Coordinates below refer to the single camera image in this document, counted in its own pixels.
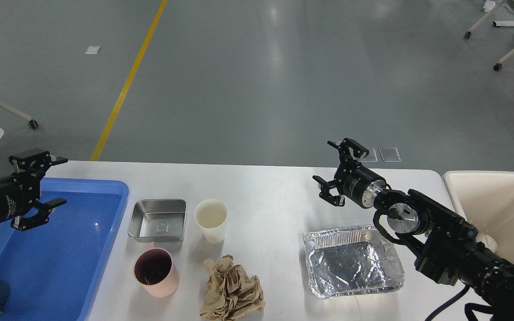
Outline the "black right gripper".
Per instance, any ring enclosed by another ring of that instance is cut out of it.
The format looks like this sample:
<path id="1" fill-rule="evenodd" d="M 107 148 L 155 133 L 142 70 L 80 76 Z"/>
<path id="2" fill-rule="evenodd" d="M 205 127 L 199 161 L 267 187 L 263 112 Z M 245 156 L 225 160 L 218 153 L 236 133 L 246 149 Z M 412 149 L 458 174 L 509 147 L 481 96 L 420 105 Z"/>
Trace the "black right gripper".
<path id="1" fill-rule="evenodd" d="M 377 195 L 387 187 L 387 182 L 362 165 L 363 160 L 369 156 L 369 150 L 350 138 L 343 138 L 339 143 L 329 140 L 327 144 L 337 149 L 340 165 L 332 181 L 313 176 L 319 185 L 319 197 L 337 207 L 344 206 L 344 197 L 363 209 L 373 207 Z M 331 193 L 334 188 L 338 191 L 337 195 Z"/>

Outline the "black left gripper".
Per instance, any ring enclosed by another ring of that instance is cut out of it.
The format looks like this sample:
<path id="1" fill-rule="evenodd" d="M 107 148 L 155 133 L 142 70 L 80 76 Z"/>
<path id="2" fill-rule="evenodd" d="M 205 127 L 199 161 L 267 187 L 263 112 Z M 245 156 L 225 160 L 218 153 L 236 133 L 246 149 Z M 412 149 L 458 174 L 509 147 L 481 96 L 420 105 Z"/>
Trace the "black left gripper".
<path id="1" fill-rule="evenodd" d="M 10 155 L 9 163 L 17 175 L 0 177 L 0 223 L 11 221 L 10 227 L 18 231 L 49 223 L 53 210 L 66 204 L 67 200 L 55 198 L 40 203 L 41 179 L 52 166 L 68 161 L 67 158 L 51 155 L 43 149 L 31 149 Z M 37 209 L 37 213 L 25 217 L 33 207 Z"/>

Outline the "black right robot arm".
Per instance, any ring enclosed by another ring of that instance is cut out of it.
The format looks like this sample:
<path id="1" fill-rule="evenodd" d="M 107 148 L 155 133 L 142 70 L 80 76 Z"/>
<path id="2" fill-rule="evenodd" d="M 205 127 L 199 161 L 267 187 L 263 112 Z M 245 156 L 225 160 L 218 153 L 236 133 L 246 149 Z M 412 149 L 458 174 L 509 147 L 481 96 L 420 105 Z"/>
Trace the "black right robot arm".
<path id="1" fill-rule="evenodd" d="M 464 284 L 427 320 L 473 289 L 484 304 L 465 304 L 469 321 L 477 320 L 477 312 L 491 315 L 493 321 L 514 321 L 514 263 L 477 241 L 479 230 L 453 210 L 415 189 L 407 193 L 392 189 L 384 177 L 362 164 L 369 150 L 357 141 L 344 138 L 328 144 L 337 149 L 340 165 L 331 181 L 313 176 L 319 197 L 333 206 L 343 206 L 348 198 L 363 209 L 375 209 L 377 231 L 388 241 L 409 248 L 418 272 L 438 284 Z"/>

